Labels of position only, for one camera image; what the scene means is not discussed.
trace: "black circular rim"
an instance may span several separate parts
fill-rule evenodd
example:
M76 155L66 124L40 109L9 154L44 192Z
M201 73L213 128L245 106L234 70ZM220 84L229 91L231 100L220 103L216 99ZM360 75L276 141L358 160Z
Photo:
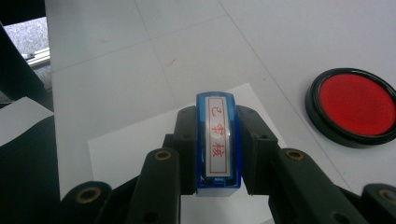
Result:
M321 121L323 121L328 128L330 128L335 133L340 134L343 138L345 138L349 142L355 142L363 145L380 145L387 143L396 138L396 120L393 122L391 128L380 135L362 135L357 133L352 133L340 127L337 123L335 123L325 112L324 108L321 105L319 99L320 88L322 84L329 79L330 77L334 77L341 74L351 74L351 75L358 75L361 77L366 77L371 79L373 82L381 86L391 97L393 103L396 105L396 91L382 78L360 70L356 68L335 68L329 71L326 71L320 74L312 83L310 88L310 97L311 97L311 104L313 104L316 113L320 116Z

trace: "paper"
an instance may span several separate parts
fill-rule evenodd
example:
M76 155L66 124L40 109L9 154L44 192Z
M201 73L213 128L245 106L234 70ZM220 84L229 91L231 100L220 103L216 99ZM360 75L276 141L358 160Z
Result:
M52 115L47 108L27 97L0 109L0 146Z
M274 123L249 84L228 90L237 105L256 110L286 147ZM167 112L89 141L93 179L112 188L140 174L146 155L160 148L163 138L175 129L177 112ZM245 185L231 197L199 198L182 196L181 223L263 223L270 219L266 196L248 196Z

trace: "white table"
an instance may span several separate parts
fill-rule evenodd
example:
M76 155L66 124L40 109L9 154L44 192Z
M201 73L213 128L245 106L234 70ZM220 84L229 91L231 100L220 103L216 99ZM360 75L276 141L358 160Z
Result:
M90 140L245 83L335 184L396 186L396 141L342 147L304 110L312 81L335 67L396 87L395 11L391 0L47 1L62 195L93 179Z

